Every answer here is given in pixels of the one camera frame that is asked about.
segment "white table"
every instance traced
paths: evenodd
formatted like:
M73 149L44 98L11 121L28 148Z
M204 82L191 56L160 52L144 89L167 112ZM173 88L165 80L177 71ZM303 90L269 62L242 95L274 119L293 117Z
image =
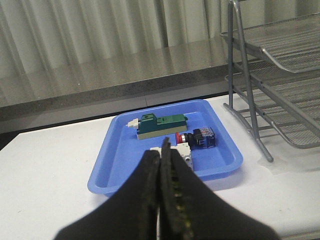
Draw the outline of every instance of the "white table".
M227 100L208 99L243 164L206 184L284 239L320 238L320 148L295 149L278 135L263 138L274 156L268 163L223 107ZM246 104L236 97L235 106ZM89 192L87 182L112 118L21 133L0 151L0 239L52 239L107 199Z

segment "blue tray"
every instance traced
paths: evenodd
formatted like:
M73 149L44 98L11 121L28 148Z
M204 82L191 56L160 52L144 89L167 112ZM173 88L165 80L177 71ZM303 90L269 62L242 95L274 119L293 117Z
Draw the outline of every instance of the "blue tray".
M207 101L152 107L123 113L112 120L88 181L92 193L111 196L136 168L145 150L161 147L165 136L138 140L137 130L126 126L129 121L150 113L157 117L184 114L188 118L188 133L203 127L213 129L216 147L191 152L194 172L203 181L227 177L242 164L241 153ZM172 146L176 145L174 133L166 136Z

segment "green relay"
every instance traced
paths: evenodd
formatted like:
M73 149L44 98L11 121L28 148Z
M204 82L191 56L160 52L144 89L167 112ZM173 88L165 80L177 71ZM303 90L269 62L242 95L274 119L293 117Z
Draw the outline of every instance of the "green relay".
M188 118L183 114L156 117L154 113L144 114L128 122L127 126L136 129L139 140L154 138L187 130Z

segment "metal frame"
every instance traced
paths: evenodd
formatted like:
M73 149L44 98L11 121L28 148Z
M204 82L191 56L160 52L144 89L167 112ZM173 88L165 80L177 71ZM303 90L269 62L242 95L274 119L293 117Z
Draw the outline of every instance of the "metal frame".
M242 72L244 74L245 85L246 85L246 92L247 92L247 99L251 117L251 126L247 122L247 120L236 110L233 108L233 68L234 68L234 59L233 59L233 13L235 9L236 21L238 24L238 34L239 34L239 41L240 41L240 51L241 51L241 60L242 60ZM248 67L248 57L247 57L247 50L246 50L246 41L244 36L244 29L242 25L242 17L240 11L240 4L239 0L230 0L228 4L228 38L227 38L227 45L228 45L228 66L229 66L229 74L228 74L228 83L229 83L229 105L224 104L224 106L234 114L248 129L248 132L252 135L253 139L265 155L268 162L273 162L274 158L267 150L266 146L262 143L259 135L259 128L258 128L258 121L256 115L256 106L254 102L254 96L252 91L252 84L250 80L250 72Z
M317 137L320 138L320 125L312 119L309 115L303 112L300 108L298 108L295 104L287 100L284 96L282 96L279 92L275 91L271 86L267 83L262 82L259 79L259 76L251 73L249 70L249 63L247 54L256 56L266 62L270 63L270 59L268 60L268 56L264 55L261 50L258 50L256 46L251 46L247 44L244 36L244 28L242 25L242 16L240 9L240 2L245 0L229 0L228 4L228 31L227 31L227 46L228 46L228 86L229 86L229 105L224 104L224 106L234 114L248 129L248 132L252 135L261 151L265 155L266 159L269 162L273 162L273 157L266 149L264 144L260 139L260 130L264 130L265 127L261 128L258 126L257 115L258 113L266 122L270 125L267 128L274 128L277 132L292 146L297 148L313 148L318 147L320 144L308 144L304 146L295 145L287 136L281 131L278 125L276 125L272 119L270 119L265 113L259 109L254 101L253 88L252 84L254 84L258 89L260 89L263 93L265 93L269 98L271 98L274 102L276 102L279 106L281 106L285 111L287 111L290 115L292 115L298 122L303 124L306 128L312 131ZM238 39L234 40L234 29L233 29L233 20L234 20L234 12L236 16L237 22L237 34ZM233 59L233 48L237 48L241 53L241 64L234 63ZM234 86L234 70L238 70L242 72L244 83L245 83L245 91L237 89ZM233 92L238 93L249 105L250 119L251 125L248 121L242 116L240 111L236 111L233 106Z

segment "white curtain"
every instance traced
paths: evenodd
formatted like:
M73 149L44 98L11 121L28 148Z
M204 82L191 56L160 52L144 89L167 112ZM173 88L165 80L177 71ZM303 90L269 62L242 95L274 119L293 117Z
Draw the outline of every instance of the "white curtain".
M216 37L228 0L0 0L0 81ZM319 0L248 0L244 26L320 11Z

